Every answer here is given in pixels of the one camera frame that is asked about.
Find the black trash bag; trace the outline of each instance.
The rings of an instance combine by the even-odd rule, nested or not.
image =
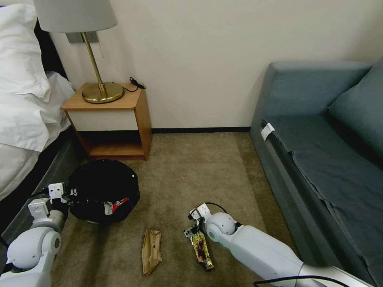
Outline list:
[[[120,161],[101,159],[82,165],[68,185],[77,190],[71,213],[96,223],[124,220],[140,199],[137,174]]]

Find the lampshade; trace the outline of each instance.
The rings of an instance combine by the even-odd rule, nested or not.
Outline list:
[[[109,0],[34,0],[42,30],[88,32],[112,28],[117,19]]]

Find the table lamp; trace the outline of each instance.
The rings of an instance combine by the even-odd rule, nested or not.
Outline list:
[[[117,25],[117,19],[109,0],[34,0],[42,30],[48,32],[79,32],[88,48],[97,84],[91,84],[82,92],[85,101],[95,104],[111,102],[122,97],[124,88],[116,83],[101,80],[96,60],[86,32],[99,31]]]

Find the white bedsheet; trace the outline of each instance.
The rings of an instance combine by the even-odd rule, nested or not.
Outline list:
[[[48,102],[32,94],[0,95],[4,102],[0,110],[8,113],[6,121],[3,114],[0,122],[3,131],[0,133],[0,200],[23,181],[40,152],[70,126],[60,107],[74,93],[72,85],[54,72],[49,72],[47,77],[51,85]],[[9,132],[8,138],[4,136],[5,130]]]

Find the sofa armrest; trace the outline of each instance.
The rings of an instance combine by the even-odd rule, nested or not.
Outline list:
[[[252,127],[274,116],[324,114],[371,69],[365,62],[281,61],[269,65]]]

